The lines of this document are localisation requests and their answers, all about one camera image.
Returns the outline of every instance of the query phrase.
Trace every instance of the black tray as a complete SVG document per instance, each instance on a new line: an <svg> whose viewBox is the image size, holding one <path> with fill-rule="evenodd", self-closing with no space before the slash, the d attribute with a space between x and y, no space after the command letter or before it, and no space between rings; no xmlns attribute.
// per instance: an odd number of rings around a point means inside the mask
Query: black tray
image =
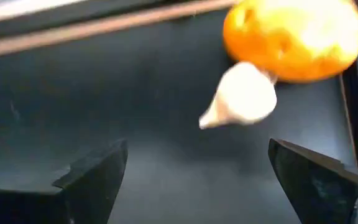
<svg viewBox="0 0 358 224"><path fill-rule="evenodd" d="M0 186L125 137L111 223L298 223L270 166L269 139L358 164L358 61L343 82L278 85L277 108L259 124L201 131L198 117L233 64L222 45L225 15L0 56Z"/></svg>

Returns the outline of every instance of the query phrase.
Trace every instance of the orange fruit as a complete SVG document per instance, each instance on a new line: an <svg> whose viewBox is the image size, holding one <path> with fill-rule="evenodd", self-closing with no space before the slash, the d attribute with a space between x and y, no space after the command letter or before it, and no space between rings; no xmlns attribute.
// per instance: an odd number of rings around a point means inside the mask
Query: orange fruit
<svg viewBox="0 0 358 224"><path fill-rule="evenodd" d="M358 56L358 8L350 0L245 0L227 14L226 49L288 82L329 78Z"/></svg>

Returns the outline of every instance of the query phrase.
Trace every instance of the dark gray surface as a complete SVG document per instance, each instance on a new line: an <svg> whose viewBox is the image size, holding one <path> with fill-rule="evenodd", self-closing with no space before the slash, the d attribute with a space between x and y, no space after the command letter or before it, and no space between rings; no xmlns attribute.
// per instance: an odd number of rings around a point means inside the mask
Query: dark gray surface
<svg viewBox="0 0 358 224"><path fill-rule="evenodd" d="M111 223L299 223L270 166L269 138L354 164L339 80L279 85L261 123L199 130L232 65L225 13L0 57L0 187L126 137Z"/></svg>

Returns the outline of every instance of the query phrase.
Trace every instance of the garlic clove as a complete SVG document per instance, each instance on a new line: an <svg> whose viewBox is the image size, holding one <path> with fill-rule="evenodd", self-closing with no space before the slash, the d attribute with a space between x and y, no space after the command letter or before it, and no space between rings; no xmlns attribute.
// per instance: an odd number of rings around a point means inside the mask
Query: garlic clove
<svg viewBox="0 0 358 224"><path fill-rule="evenodd" d="M277 103L275 81L249 62L235 64L222 76L209 108L200 118L200 128L263 120Z"/></svg>

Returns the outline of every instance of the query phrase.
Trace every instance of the white garlic clove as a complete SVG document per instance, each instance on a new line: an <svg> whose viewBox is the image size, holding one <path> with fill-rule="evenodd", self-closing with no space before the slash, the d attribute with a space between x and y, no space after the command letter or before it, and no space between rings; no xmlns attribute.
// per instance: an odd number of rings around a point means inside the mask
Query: white garlic clove
<svg viewBox="0 0 358 224"><path fill-rule="evenodd" d="M249 62L235 64L222 76L211 105L200 118L200 128L254 124L266 118L277 103L275 81Z"/></svg>

